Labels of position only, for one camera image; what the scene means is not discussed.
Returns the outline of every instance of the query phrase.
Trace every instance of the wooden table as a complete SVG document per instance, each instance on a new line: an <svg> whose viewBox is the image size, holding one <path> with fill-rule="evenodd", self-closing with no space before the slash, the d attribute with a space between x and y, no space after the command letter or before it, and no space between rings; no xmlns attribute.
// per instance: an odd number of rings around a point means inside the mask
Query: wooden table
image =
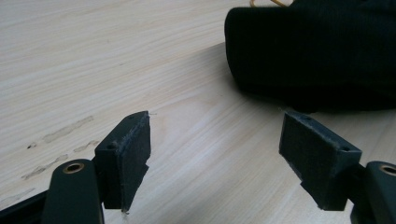
<svg viewBox="0 0 396 224"><path fill-rule="evenodd" d="M150 168L129 215L106 210L106 223L349 223L351 203L317 209L278 154L289 108L236 88L223 26L240 6L0 2L0 209L46 190L58 165L91 159L118 122L148 110ZM311 116L362 149L363 165L396 161L395 110Z"/></svg>

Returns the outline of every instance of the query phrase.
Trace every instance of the wood grain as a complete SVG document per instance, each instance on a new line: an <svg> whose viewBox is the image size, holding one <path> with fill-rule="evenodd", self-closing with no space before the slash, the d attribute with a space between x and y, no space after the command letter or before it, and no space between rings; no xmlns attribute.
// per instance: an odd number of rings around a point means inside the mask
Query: wood grain
<svg viewBox="0 0 396 224"><path fill-rule="evenodd" d="M0 209L148 110L150 168L129 215L106 210L106 223L349 223L351 204L320 211L279 156L289 108L235 87L223 26L240 6L1 1ZM395 110L312 117L362 149L362 164L396 161Z"/></svg>

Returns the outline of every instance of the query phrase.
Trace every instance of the black bag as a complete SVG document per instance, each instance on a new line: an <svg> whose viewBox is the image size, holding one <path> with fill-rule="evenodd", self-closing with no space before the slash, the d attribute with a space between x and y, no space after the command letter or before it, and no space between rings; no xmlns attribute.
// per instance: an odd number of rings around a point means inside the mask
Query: black bag
<svg viewBox="0 0 396 224"><path fill-rule="evenodd" d="M396 0L233 8L227 60L243 91L319 107L396 107Z"/></svg>

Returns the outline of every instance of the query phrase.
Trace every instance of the light wood surface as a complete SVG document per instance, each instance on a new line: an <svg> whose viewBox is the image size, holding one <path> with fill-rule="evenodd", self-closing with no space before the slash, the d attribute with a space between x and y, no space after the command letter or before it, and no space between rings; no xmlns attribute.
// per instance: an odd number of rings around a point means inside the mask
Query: light wood surface
<svg viewBox="0 0 396 224"><path fill-rule="evenodd" d="M129 215L106 210L106 223L350 223L351 203L317 209L278 154L288 108L235 87L223 27L241 6L1 1L0 209L46 190L58 165L91 159L118 122L148 110L150 168ZM395 115L311 116L362 149L365 165L396 162Z"/></svg>

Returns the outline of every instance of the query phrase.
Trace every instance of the black fabric object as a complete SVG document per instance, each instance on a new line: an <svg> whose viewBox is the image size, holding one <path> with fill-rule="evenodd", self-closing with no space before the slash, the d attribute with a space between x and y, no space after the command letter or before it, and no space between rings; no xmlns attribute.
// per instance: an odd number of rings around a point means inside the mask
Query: black fabric object
<svg viewBox="0 0 396 224"><path fill-rule="evenodd" d="M224 28L243 91L302 110L396 107L396 0L237 7Z"/></svg>

